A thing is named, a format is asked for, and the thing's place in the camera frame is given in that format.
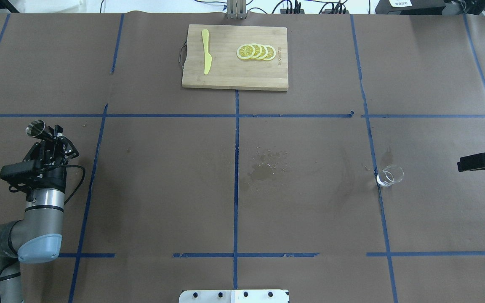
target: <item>black box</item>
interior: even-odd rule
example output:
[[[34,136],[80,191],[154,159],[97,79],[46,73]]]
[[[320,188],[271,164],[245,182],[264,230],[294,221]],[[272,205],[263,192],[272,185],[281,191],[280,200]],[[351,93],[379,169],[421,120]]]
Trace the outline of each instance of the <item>black box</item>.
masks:
[[[400,3],[405,0],[393,0]],[[379,0],[376,14],[381,15],[441,15],[445,8],[445,0],[411,0],[412,6],[395,8],[389,0]]]

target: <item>white metal plate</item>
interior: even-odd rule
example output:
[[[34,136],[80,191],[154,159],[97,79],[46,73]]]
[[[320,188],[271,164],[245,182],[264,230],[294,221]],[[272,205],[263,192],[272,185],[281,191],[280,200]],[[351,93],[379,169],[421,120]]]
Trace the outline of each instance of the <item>white metal plate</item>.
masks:
[[[287,290],[183,291],[183,293],[181,293],[181,295],[179,296],[179,303],[289,303],[289,291]]]

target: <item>white bracket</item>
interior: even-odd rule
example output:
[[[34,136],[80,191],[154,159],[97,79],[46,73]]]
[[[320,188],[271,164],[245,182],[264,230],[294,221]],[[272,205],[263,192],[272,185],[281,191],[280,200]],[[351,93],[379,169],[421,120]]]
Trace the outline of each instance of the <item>white bracket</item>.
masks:
[[[228,19],[246,19],[246,0],[227,0]]]
[[[289,303],[287,290],[183,291],[179,303]]]

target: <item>light blue joint cap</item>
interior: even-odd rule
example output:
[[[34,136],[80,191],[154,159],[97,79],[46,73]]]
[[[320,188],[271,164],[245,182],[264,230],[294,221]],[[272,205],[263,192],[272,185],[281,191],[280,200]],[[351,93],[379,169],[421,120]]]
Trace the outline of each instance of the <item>light blue joint cap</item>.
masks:
[[[27,241],[18,249],[18,260],[22,263],[46,263],[59,257],[60,234],[45,234]]]

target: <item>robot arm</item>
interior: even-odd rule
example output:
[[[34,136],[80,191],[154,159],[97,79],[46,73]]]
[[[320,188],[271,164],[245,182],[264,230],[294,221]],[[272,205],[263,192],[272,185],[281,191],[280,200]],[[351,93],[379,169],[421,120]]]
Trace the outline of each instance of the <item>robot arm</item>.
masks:
[[[11,192],[26,194],[24,219],[0,225],[0,303],[21,303],[19,262],[44,263],[56,259],[61,248],[65,206],[66,169],[69,159],[79,156],[62,128],[47,127],[37,120],[26,129],[39,138],[23,161],[2,167],[0,178]],[[85,177],[85,169],[80,183]]]

